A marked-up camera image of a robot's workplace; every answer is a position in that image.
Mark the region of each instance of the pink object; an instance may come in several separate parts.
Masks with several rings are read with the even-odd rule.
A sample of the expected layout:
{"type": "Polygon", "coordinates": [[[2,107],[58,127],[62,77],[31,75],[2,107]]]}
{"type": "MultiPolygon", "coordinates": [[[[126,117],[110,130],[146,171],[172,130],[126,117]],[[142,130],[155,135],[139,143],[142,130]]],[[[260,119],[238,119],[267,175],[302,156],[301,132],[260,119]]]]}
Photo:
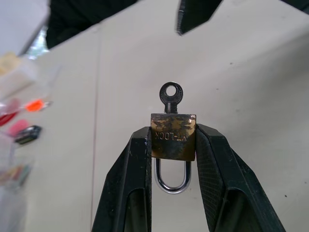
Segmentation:
{"type": "Polygon", "coordinates": [[[7,131],[7,133],[12,136],[15,137],[20,131],[26,129],[27,127],[29,127],[29,122],[25,119],[21,119],[18,120],[17,122],[15,122],[7,131]]]}

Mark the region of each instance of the white table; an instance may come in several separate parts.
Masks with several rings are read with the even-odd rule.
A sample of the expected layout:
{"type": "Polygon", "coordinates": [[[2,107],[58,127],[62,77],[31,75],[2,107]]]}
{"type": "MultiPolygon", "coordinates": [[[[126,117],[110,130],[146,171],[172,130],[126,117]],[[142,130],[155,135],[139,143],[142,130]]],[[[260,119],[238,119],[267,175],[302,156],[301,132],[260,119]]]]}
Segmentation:
{"type": "MultiPolygon", "coordinates": [[[[286,230],[308,230],[308,16],[276,0],[231,0],[180,37],[177,5],[141,1],[38,60],[63,71],[37,123],[45,132],[25,147],[37,156],[27,231],[90,231],[106,173],[163,112],[167,81],[183,87],[179,112],[218,129],[254,170],[286,230]]],[[[183,163],[164,161],[162,172],[177,185],[183,163]]],[[[152,215],[154,232],[207,231],[195,163],[180,195],[153,180],[152,215]]]]}

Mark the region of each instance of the padlock shackle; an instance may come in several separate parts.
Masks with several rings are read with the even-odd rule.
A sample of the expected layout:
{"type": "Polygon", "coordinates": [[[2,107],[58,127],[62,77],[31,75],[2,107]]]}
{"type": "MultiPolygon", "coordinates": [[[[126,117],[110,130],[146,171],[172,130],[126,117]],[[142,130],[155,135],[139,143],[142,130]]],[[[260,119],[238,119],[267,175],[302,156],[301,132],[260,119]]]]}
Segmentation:
{"type": "Polygon", "coordinates": [[[191,162],[184,162],[184,174],[183,174],[183,182],[177,187],[170,187],[162,180],[161,175],[161,159],[155,158],[154,162],[154,178],[155,182],[164,192],[169,194],[179,194],[185,191],[190,184],[191,181],[191,162]]]}

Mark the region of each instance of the padlock body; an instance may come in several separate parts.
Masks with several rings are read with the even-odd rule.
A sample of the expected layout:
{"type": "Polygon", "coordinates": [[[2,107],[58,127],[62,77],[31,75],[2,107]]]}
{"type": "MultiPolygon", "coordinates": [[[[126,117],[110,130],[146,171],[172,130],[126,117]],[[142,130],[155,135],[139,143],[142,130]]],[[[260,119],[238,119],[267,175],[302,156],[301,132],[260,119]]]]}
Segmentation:
{"type": "Polygon", "coordinates": [[[196,115],[151,114],[152,157],[195,160],[196,115]]]}

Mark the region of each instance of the orange object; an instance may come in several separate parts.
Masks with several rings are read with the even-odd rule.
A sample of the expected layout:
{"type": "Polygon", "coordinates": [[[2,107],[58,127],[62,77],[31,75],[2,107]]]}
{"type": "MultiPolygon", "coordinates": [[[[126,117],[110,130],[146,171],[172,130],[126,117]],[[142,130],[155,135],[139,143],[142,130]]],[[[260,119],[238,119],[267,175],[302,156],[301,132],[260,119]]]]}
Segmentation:
{"type": "Polygon", "coordinates": [[[42,100],[35,100],[26,105],[26,110],[29,112],[39,111],[44,107],[44,102],[42,100]]]}

